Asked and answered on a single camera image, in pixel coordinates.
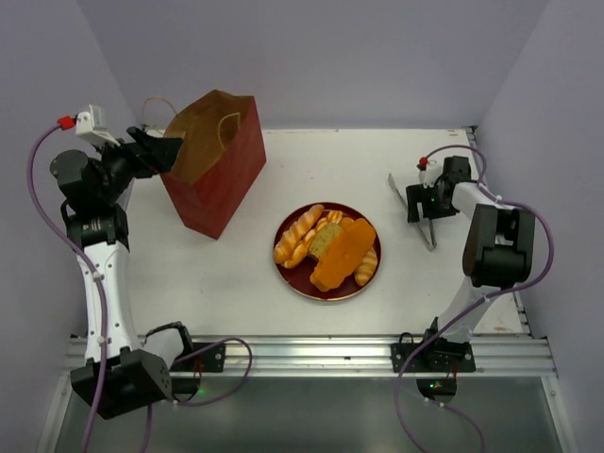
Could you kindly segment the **braided orange bread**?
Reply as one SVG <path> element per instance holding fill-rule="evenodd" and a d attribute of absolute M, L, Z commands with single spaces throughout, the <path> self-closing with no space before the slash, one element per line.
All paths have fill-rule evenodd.
<path fill-rule="evenodd" d="M 340 210 L 331 210 L 326 216 L 319 219 L 315 227 L 296 245 L 292 255 L 282 263 L 282 266 L 287 269 L 296 267 L 307 256 L 310 244 L 318 232 L 328 223 L 339 224 L 343 216 L 344 214 Z"/>

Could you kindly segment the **herb bread slice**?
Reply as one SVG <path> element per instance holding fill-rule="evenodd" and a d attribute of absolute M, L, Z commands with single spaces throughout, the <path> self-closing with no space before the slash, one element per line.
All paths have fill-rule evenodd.
<path fill-rule="evenodd" d="M 308 255 L 319 260 L 342 231 L 343 229 L 338 224 L 327 222 L 311 241 Z"/>

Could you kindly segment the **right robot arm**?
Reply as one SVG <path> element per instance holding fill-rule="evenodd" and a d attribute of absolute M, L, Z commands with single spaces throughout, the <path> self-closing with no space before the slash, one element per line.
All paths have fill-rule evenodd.
<path fill-rule="evenodd" d="M 504 291 L 529 278 L 532 267 L 535 215 L 488 195 L 472 178 L 466 157 L 443 163 L 423 157 L 417 164 L 419 182 L 406 188 L 407 222 L 426 221 L 424 240 L 436 247 L 433 222 L 465 215 L 470 226 L 461 255 L 463 280 L 446 310 L 426 330 L 420 358 L 431 370 L 442 370 L 460 356 L 476 326 Z"/>

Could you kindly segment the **white-rimmed round bread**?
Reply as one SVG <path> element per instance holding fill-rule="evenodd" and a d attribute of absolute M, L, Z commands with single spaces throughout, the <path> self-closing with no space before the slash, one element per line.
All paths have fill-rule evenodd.
<path fill-rule="evenodd" d="M 310 283 L 321 292 L 339 288 L 346 277 L 354 274 L 367 251 L 374 247 L 376 236 L 375 229 L 365 218 L 348 222 L 318 260 Z"/>

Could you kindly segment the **ridged golden bread roll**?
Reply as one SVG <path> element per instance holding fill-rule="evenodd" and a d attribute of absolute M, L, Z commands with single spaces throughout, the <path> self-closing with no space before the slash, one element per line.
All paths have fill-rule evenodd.
<path fill-rule="evenodd" d="M 378 267 L 378 255 L 374 247 L 371 247 L 363 256 L 361 264 L 354 271 L 355 282 L 364 287 L 373 277 Z"/>

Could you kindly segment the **metal tongs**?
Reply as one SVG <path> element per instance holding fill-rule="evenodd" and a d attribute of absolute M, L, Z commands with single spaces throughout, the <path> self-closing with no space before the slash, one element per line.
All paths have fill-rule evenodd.
<path fill-rule="evenodd" d="M 397 196 L 398 200 L 404 207 L 406 213 L 410 213 L 409 205 L 403 196 L 402 192 L 397 188 L 394 176 L 389 173 L 387 176 L 387 182 L 393 193 Z M 435 229 L 432 220 L 427 220 L 426 223 L 418 222 L 411 223 L 411 225 L 417 230 L 418 234 L 422 238 L 424 245 L 428 252 L 433 252 L 437 247 Z"/>

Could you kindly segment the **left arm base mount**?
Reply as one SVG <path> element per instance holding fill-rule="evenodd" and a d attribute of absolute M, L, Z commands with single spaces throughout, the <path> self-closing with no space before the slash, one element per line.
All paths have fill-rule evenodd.
<path fill-rule="evenodd" d="M 225 344 L 193 343 L 171 365 L 170 372 L 222 373 L 226 357 Z"/>

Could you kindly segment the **long golden bread loaf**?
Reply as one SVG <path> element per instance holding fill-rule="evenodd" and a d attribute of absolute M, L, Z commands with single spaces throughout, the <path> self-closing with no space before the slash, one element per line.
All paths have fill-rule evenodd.
<path fill-rule="evenodd" d="M 304 212 L 294 223 L 286 229 L 274 248 L 274 262 L 283 263 L 294 252 L 296 245 L 311 230 L 324 211 L 324 206 L 315 204 Z"/>

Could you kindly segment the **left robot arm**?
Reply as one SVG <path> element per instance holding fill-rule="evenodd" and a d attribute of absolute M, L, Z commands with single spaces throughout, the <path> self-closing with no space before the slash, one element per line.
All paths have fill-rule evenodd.
<path fill-rule="evenodd" d="M 98 158 L 67 150 L 50 164 L 65 197 L 61 216 L 86 292 L 85 364 L 72 371 L 71 384 L 104 419 L 168 399 L 170 368 L 186 370 L 196 358 L 180 322 L 138 337 L 126 284 L 128 222 L 118 203 L 133 180 L 170 172 L 183 141 L 153 137 L 135 126 L 127 132 L 131 142 L 104 143 Z"/>

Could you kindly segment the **red brown paper bag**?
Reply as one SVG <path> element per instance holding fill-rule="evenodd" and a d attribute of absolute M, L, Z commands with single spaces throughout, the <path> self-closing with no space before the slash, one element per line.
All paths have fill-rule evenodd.
<path fill-rule="evenodd" d="M 183 225 L 219 239 L 267 161 L 255 98 L 213 90 L 163 133 L 183 143 L 162 183 Z"/>

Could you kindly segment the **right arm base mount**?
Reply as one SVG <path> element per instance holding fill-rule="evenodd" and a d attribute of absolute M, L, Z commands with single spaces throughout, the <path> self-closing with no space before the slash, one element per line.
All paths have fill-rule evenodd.
<path fill-rule="evenodd" d="M 474 352 L 469 343 L 452 343 L 437 338 L 424 346 L 431 337 L 428 331 L 416 342 L 409 332 L 403 332 L 390 344 L 393 371 L 399 373 L 473 373 L 477 370 Z"/>

